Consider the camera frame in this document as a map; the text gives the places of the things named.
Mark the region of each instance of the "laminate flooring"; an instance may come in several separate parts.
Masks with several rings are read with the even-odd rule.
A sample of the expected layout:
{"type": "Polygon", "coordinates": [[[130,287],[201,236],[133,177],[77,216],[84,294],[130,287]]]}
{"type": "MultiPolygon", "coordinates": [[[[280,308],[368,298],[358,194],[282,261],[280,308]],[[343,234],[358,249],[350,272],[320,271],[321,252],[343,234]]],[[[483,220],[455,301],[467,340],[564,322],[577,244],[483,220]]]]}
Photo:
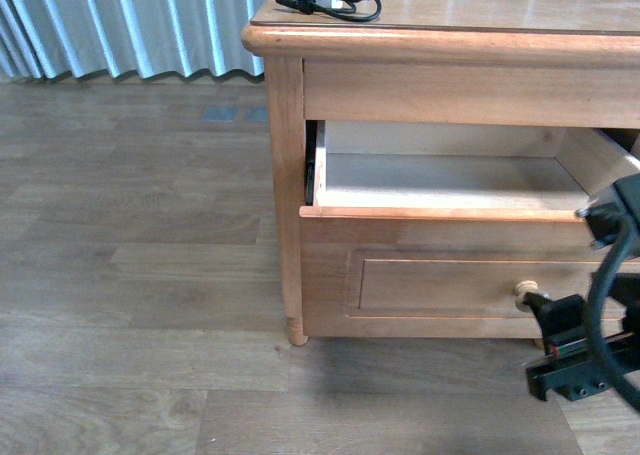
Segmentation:
{"type": "Polygon", "coordinates": [[[527,394],[530,341],[290,347],[265,106],[0,84],[0,454],[637,453],[615,393],[527,394]]]}

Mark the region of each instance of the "closed drawer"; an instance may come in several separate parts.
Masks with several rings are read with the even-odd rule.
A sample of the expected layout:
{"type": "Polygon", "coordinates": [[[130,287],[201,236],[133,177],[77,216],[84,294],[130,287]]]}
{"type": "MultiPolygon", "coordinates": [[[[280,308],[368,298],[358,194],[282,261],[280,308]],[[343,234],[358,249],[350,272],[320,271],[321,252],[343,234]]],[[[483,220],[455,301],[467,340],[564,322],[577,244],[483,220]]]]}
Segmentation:
{"type": "Polygon", "coordinates": [[[319,134],[300,210],[308,335],[536,337],[513,287],[585,293],[602,255],[574,211],[638,171],[595,130],[353,127],[319,134]]]}

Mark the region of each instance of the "robotic arm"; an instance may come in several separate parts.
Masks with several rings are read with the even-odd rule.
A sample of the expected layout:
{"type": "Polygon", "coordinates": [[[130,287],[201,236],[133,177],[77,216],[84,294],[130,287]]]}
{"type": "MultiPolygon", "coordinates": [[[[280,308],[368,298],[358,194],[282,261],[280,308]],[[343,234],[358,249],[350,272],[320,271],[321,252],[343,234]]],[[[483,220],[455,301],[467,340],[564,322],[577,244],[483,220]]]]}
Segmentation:
{"type": "Polygon", "coordinates": [[[593,274],[587,301],[580,295],[552,301],[532,282],[516,287],[516,304],[530,309],[542,332],[545,356],[525,367],[529,392],[546,400],[555,390],[574,401],[613,387],[640,412],[640,391],[625,374],[640,370],[640,274],[618,273],[640,256],[640,174],[622,178],[577,212],[594,237],[594,248],[611,245],[593,274]],[[626,308],[622,331],[602,335],[607,297],[626,308]]]}

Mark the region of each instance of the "drawer knob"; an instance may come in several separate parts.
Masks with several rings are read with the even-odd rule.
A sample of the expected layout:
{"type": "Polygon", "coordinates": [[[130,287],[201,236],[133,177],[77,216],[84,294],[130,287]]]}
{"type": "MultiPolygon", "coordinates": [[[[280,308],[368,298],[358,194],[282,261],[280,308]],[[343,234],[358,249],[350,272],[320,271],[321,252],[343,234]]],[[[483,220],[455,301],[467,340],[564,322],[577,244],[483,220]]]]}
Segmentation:
{"type": "Polygon", "coordinates": [[[513,295],[516,297],[516,308],[521,312],[531,312],[531,307],[524,303],[524,297],[527,293],[537,293],[544,298],[551,298],[548,293],[540,290],[538,284],[533,280],[523,280],[513,287],[513,295]]]}

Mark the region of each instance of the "table leg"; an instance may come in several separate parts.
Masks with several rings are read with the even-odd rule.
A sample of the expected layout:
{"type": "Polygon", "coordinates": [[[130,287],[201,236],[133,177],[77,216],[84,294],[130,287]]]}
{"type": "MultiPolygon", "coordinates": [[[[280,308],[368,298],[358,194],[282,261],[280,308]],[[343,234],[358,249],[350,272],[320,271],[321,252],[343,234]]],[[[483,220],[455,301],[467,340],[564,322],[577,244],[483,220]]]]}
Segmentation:
{"type": "Polygon", "coordinates": [[[308,338],[302,325],[298,214],[304,205],[306,142],[302,59],[266,58],[265,76],[287,335],[292,345],[301,346],[308,338]]]}

